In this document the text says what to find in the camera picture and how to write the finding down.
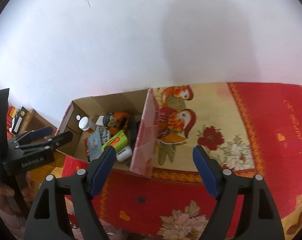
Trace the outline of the person's left hand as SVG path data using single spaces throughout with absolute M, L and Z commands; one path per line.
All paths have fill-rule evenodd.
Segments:
M 31 185 L 31 174 L 29 172 L 26 173 L 24 181 L 26 185 L 22 189 L 22 196 L 26 202 L 32 202 L 34 200 L 34 191 Z M 0 209 L 9 215 L 22 217 L 23 214 L 21 211 L 17 207 L 13 209 L 13 205 L 8 202 L 14 195 L 15 191 L 12 188 L 0 182 Z

